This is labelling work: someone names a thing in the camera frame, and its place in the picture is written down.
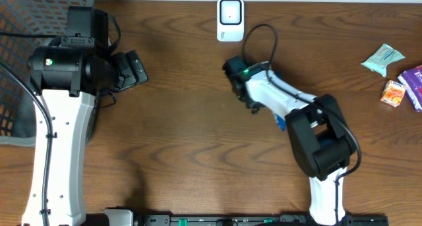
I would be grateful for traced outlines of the blue oreo cookie pack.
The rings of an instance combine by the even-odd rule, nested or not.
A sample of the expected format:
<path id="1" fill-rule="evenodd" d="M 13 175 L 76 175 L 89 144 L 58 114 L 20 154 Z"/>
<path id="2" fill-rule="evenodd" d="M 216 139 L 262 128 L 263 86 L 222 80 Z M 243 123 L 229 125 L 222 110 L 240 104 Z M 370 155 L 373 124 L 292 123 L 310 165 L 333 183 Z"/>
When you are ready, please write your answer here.
<path id="1" fill-rule="evenodd" d="M 284 132 L 286 129 L 286 122 L 277 114 L 274 114 L 274 119 L 280 130 Z"/>

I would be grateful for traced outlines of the green wet tissue pack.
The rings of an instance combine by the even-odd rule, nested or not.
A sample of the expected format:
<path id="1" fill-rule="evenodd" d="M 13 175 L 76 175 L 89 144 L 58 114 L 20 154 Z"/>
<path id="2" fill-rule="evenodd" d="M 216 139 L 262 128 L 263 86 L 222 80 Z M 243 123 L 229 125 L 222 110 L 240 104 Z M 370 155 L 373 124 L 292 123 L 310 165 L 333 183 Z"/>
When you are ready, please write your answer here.
<path id="1" fill-rule="evenodd" d="M 367 67 L 370 71 L 377 72 L 381 76 L 386 77 L 387 66 L 404 59 L 405 56 L 395 50 L 388 44 L 384 43 L 381 47 L 361 65 Z"/>

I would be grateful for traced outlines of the orange tissue pack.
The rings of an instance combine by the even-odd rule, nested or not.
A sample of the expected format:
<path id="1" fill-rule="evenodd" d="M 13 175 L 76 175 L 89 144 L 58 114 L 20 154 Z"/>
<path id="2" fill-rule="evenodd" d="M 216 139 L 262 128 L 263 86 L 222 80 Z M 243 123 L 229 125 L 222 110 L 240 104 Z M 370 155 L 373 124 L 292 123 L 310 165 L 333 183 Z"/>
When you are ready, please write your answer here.
<path id="1" fill-rule="evenodd" d="M 405 93 L 406 85 L 389 80 L 382 91 L 380 101 L 392 107 L 397 107 L 401 104 Z"/>

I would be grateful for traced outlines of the purple sanitary pad pack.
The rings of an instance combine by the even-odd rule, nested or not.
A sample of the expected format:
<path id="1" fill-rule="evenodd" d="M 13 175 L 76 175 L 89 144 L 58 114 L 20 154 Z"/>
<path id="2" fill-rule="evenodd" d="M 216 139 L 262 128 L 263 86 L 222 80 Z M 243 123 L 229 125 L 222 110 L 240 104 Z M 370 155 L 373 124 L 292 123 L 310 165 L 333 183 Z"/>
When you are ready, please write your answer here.
<path id="1" fill-rule="evenodd" d="M 417 112 L 421 112 L 421 65 L 404 71 L 398 80 L 406 86 L 407 96 Z"/>

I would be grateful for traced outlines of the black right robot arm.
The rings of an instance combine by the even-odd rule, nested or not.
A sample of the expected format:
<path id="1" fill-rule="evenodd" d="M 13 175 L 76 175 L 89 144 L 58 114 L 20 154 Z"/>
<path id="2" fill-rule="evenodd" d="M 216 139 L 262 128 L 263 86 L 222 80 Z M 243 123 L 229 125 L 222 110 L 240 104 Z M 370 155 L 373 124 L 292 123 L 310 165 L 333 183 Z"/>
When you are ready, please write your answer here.
<path id="1" fill-rule="evenodd" d="M 309 177 L 309 215 L 316 225 L 339 225 L 346 218 L 343 208 L 343 178 L 353 154 L 361 155 L 338 102 L 331 95 L 314 96 L 281 79 L 268 61 L 248 66 L 239 56 L 222 66 L 237 98 L 252 113 L 263 107 L 273 112 L 282 130 L 287 130 L 293 156 Z"/>

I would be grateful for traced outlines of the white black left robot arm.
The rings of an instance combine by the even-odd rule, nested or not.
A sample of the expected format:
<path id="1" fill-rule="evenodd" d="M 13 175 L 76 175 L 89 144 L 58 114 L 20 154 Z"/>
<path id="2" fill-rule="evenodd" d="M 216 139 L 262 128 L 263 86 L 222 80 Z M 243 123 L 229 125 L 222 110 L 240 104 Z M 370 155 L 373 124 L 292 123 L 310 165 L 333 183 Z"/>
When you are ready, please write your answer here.
<path id="1" fill-rule="evenodd" d="M 147 81 L 136 51 L 109 42 L 115 18 L 71 6 L 65 33 L 37 47 L 28 60 L 36 108 L 36 145 L 23 225 L 132 225 L 129 210 L 88 214 L 83 195 L 84 153 L 103 95 Z"/>

